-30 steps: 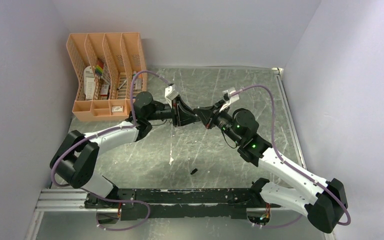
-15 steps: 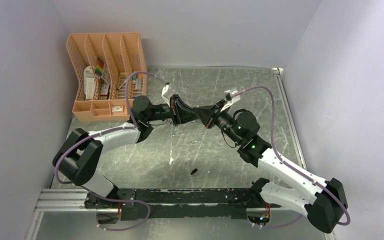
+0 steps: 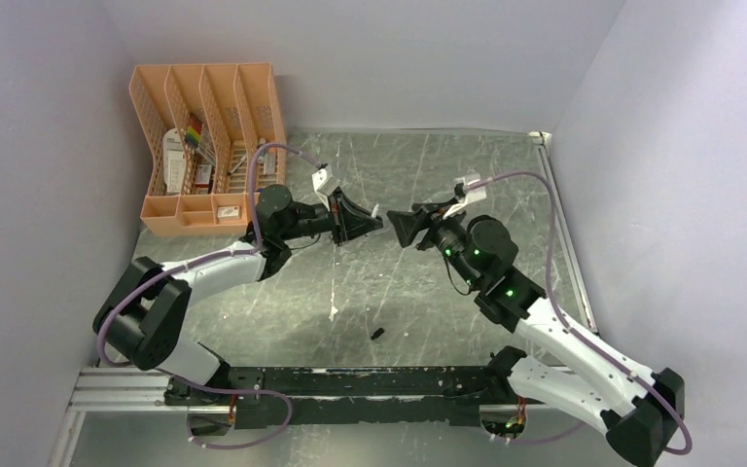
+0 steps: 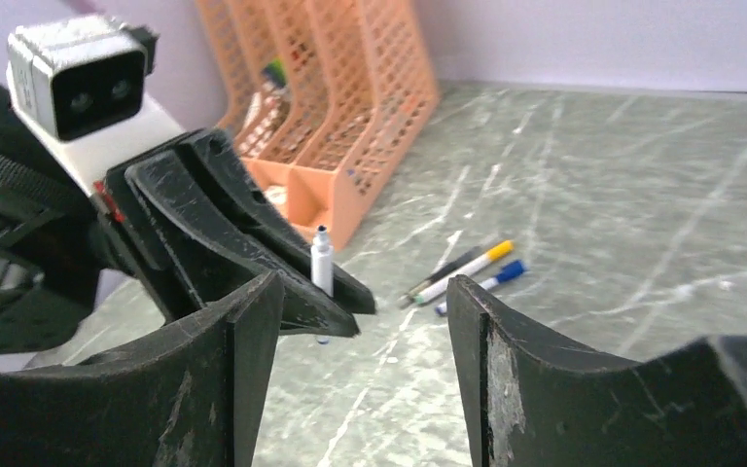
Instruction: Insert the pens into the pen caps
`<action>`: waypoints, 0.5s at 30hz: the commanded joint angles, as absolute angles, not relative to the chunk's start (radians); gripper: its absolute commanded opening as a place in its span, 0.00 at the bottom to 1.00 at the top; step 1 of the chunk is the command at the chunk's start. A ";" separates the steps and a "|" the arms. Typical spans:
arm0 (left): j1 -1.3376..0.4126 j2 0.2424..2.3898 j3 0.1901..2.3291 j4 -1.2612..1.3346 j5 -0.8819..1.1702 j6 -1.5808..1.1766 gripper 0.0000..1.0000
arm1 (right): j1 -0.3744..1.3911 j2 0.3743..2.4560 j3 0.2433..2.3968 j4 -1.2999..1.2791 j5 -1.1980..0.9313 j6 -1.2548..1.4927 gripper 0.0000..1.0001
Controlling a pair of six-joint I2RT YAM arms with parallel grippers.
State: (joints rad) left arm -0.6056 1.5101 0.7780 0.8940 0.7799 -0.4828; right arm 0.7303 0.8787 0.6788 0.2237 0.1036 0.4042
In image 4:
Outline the thin black pen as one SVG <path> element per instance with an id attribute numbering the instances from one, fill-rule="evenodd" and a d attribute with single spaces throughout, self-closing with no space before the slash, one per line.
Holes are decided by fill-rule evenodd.
<path id="1" fill-rule="evenodd" d="M 405 309 L 409 307 L 413 303 L 413 298 L 417 294 L 422 292 L 427 287 L 435 284 L 436 282 L 438 282 L 445 276 L 449 275 L 450 273 L 466 265 L 470 261 L 474 260 L 477 256 L 481 254 L 481 252 L 482 252 L 481 246 L 477 245 L 467 250 L 465 253 L 461 254 L 456 259 L 446 263 L 445 265 L 433 271 L 430 275 L 428 275 L 427 277 L 422 279 L 420 282 L 418 282 L 416 285 L 414 285 L 412 288 L 406 291 L 404 296 L 400 299 L 400 309 Z"/>

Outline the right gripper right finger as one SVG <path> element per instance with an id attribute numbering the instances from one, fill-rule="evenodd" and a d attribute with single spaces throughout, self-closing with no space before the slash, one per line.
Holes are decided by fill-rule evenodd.
<path id="1" fill-rule="evenodd" d="M 747 466 L 747 336 L 644 363 L 596 350 L 465 276 L 448 329 L 476 466 Z"/>

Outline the yellow pen cap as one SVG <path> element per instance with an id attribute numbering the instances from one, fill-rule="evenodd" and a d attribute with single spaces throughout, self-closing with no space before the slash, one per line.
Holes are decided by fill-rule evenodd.
<path id="1" fill-rule="evenodd" d="M 514 250 L 515 246 L 511 240 L 504 240 L 488 249 L 484 256 L 491 262 L 498 261 Z"/>

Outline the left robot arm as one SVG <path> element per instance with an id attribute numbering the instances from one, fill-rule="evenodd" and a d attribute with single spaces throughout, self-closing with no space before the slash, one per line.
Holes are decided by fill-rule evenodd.
<path id="1" fill-rule="evenodd" d="M 255 277 L 284 284 L 284 334 L 353 337 L 375 314 L 371 290 L 343 269 L 324 292 L 306 241 L 266 199 L 216 128 L 162 140 L 111 168 L 85 195 L 14 113 L 0 84 L 0 260 L 26 270 L 0 287 L 0 353 L 69 341 L 92 314 L 99 275 L 136 278 L 167 321 Z"/>

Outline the white pen blue cap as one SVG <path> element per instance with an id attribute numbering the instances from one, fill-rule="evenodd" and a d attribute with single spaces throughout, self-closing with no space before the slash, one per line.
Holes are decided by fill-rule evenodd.
<path id="1" fill-rule="evenodd" d="M 502 266 L 497 273 L 486 278 L 479 283 L 479 286 L 486 290 L 491 291 L 494 288 L 501 286 L 502 284 L 514 281 L 526 273 L 526 266 L 522 260 L 514 260 L 504 266 Z M 443 302 L 440 302 L 434 307 L 435 313 L 440 316 L 447 316 L 448 314 L 448 298 L 445 298 Z"/>

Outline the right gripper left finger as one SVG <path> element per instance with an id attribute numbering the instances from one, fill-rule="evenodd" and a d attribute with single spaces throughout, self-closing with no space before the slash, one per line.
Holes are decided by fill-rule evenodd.
<path id="1" fill-rule="evenodd" d="M 249 466 L 283 309 L 274 272 L 80 365 L 0 373 L 0 466 Z"/>

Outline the silver marker pen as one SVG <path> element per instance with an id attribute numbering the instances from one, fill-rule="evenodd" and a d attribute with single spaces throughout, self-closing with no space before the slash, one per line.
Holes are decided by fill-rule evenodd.
<path id="1" fill-rule="evenodd" d="M 421 291 L 417 296 L 414 297 L 413 303 L 415 305 L 425 305 L 434 301 L 446 290 L 447 283 L 452 277 L 462 274 L 471 275 L 473 273 L 481 271 L 482 269 L 485 269 L 494 262 L 495 259 L 492 259 L 487 255 L 481 255 L 480 257 L 460 267 L 459 269 L 456 269 L 436 283 Z"/>

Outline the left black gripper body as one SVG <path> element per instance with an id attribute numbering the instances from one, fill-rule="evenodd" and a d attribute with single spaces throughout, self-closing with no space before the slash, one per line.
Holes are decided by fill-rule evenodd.
<path id="1" fill-rule="evenodd" d="M 196 257 L 206 221 L 198 175 L 204 144 L 159 144 L 134 150 L 102 172 L 99 199 L 133 255 L 130 268 L 169 320 L 206 306 Z"/>

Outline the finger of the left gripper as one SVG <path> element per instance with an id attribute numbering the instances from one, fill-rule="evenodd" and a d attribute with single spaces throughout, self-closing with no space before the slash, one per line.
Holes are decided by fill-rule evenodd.
<path id="1" fill-rule="evenodd" d="M 282 333 L 360 332 L 360 282 L 341 269 L 332 295 L 312 282 L 308 243 L 230 149 L 165 149 L 128 164 L 123 217 L 136 275 L 174 319 L 275 272 L 283 283 Z"/>
<path id="2" fill-rule="evenodd" d="M 206 221 L 196 257 L 206 303 L 265 272 L 283 282 L 286 316 L 351 316 L 376 312 L 371 290 L 343 269 L 329 297 L 312 284 L 307 244 L 266 200 L 220 130 L 187 132 L 176 144 L 204 144 L 197 180 L 206 195 Z"/>

